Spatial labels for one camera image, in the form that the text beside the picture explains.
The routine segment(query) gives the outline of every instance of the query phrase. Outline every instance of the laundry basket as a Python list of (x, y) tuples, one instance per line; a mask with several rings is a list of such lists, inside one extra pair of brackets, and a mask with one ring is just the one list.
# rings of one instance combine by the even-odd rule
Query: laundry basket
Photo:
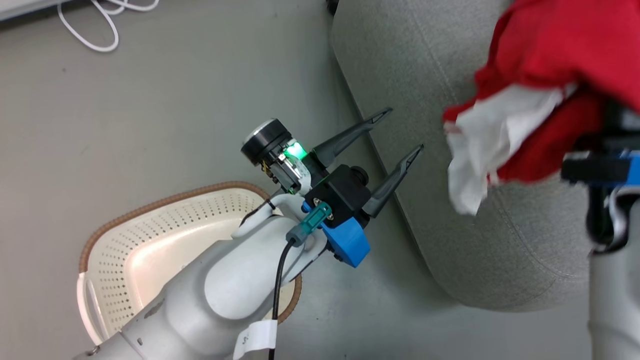
[[(221, 183), (154, 202), (98, 229), (82, 251), (77, 282), (80, 315), (93, 342), (118, 332), (215, 241), (231, 239), (245, 214), (268, 197), (252, 184)], [(280, 290), (280, 322), (301, 289), (299, 275)]]

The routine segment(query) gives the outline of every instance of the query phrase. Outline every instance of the gray fabric upholstery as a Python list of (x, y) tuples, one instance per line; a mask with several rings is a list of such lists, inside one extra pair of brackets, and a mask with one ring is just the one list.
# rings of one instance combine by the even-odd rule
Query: gray fabric upholstery
[(397, 195), (429, 268), (463, 304), (547, 308), (584, 293), (586, 193), (558, 178), (490, 191), (476, 217), (449, 203), (443, 110), (474, 93), (493, 27), (510, 0), (341, 0), (335, 55), (363, 115), (395, 112), (372, 139), (384, 166), (425, 152)]

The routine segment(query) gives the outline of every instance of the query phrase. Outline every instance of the cable connector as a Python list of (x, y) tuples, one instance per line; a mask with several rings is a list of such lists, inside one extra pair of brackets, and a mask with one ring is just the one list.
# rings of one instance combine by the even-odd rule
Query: cable connector
[(316, 207), (309, 212), (305, 219), (289, 230), (287, 241), (293, 240), (293, 246), (299, 247), (329, 216), (331, 216), (331, 206), (326, 202), (318, 201)]

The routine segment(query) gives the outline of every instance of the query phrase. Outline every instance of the red cloth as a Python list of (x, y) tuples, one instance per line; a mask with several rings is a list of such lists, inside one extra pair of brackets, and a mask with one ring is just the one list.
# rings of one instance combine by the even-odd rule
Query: red cloth
[(498, 169), (502, 181), (539, 181), (580, 135), (600, 129), (607, 95), (640, 111), (640, 0), (517, 0), (495, 26), (476, 97), (444, 120), (513, 83), (580, 85)]

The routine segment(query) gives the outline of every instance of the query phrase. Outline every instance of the green led indicator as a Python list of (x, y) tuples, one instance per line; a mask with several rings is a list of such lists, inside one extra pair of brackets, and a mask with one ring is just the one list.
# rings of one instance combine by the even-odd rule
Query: green led indicator
[(302, 160), (307, 155), (307, 152), (304, 150), (302, 145), (299, 142), (294, 142), (291, 146), (289, 146), (285, 151), (285, 155), (291, 155), (295, 158)]

